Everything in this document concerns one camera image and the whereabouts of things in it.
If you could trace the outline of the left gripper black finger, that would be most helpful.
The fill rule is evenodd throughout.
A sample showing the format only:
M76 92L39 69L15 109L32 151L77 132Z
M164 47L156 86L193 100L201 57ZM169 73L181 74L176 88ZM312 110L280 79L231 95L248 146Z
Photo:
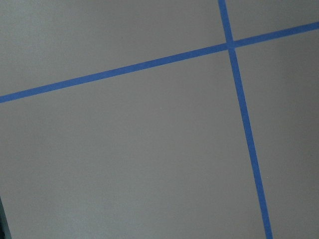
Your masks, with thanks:
M0 201L0 238L11 239L11 233L7 223L2 201Z

